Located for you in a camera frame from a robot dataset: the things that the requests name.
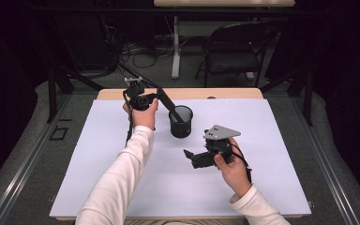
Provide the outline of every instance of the person's right hand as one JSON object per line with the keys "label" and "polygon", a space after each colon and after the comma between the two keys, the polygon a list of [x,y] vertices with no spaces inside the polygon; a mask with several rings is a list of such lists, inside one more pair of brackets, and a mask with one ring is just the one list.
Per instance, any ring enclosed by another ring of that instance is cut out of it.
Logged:
{"label": "person's right hand", "polygon": [[[150,104],[147,110],[145,111],[132,110],[134,127],[145,126],[154,130],[155,114],[157,112],[157,109],[158,109],[158,99],[154,98],[153,102]],[[127,104],[124,104],[124,110],[128,113]]]}
{"label": "person's right hand", "polygon": [[[234,138],[229,138],[229,141],[231,144],[238,146]],[[232,147],[232,151],[242,156],[234,146]],[[215,155],[215,163],[221,170],[224,181],[232,188],[238,198],[242,198],[247,194],[252,185],[248,181],[247,168],[239,157],[232,156],[232,162],[227,164],[221,154],[217,154]]]}

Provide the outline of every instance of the white paper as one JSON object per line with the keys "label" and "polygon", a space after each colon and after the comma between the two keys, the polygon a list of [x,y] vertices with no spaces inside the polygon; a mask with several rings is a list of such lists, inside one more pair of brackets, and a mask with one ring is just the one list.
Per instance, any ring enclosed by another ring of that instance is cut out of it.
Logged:
{"label": "white paper", "polygon": [[[174,100],[194,113],[192,132],[177,139],[170,132],[168,110],[157,111],[156,138],[127,211],[132,218],[209,218],[240,216],[228,200],[233,195],[215,167],[193,169],[183,150],[198,154],[204,130],[213,125],[241,132],[235,137],[252,171],[252,182],[284,216],[311,214],[308,202],[265,99]],[[122,100],[95,100],[50,213],[76,217],[93,185],[125,146],[128,115]]]}

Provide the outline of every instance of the white table leg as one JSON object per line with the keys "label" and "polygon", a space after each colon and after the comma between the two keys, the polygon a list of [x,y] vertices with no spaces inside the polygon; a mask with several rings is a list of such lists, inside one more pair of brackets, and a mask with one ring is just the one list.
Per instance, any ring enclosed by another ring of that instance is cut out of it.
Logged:
{"label": "white table leg", "polygon": [[180,49],[179,49],[179,31],[178,31],[178,17],[174,16],[173,23],[173,35],[174,35],[174,56],[173,56],[173,66],[172,66],[172,79],[179,78],[180,70]]}

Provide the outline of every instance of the white long-sleeve shirt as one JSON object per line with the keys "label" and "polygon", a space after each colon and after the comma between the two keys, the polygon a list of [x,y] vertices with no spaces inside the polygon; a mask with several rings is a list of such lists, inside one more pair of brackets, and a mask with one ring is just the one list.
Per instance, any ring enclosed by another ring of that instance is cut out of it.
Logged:
{"label": "white long-sleeve shirt", "polygon": [[[124,223],[131,195],[142,176],[153,143],[153,130],[142,126],[134,128],[127,147],[96,182],[78,213],[76,224]],[[230,204],[235,211],[247,217],[250,225],[289,224],[255,186],[241,199],[233,195]]]}

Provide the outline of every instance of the desk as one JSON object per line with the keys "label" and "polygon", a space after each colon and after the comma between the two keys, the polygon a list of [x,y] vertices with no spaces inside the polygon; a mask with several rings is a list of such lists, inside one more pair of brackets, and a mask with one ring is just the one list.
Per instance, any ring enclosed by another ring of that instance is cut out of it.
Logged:
{"label": "desk", "polygon": [[[289,8],[294,6],[294,0],[155,0],[156,7],[169,7],[169,8]],[[191,25],[190,29],[184,33],[179,31],[180,23],[178,16],[174,16],[173,35],[174,35],[174,57],[172,66],[172,78],[179,78],[180,68],[180,49],[179,49],[179,36],[188,35],[193,36],[193,31],[197,30],[195,36],[201,33],[199,29],[195,29],[195,25]],[[204,32],[207,36],[211,34],[217,26],[208,25],[207,30]]]}
{"label": "desk", "polygon": [[[122,91],[100,91],[51,217],[74,219],[93,185],[124,147],[128,116],[122,110]],[[185,139],[174,138],[169,131],[167,109],[158,107],[154,150],[132,197],[127,218],[242,217],[228,204],[233,192],[223,182],[221,173],[214,167],[193,169],[183,153],[183,149],[205,152],[203,131],[214,124],[241,132],[235,139],[245,146],[244,155],[253,169],[252,180],[282,215],[301,217],[311,213],[274,115],[259,89],[168,88],[165,92],[174,104],[187,105],[193,110],[192,132]]]}

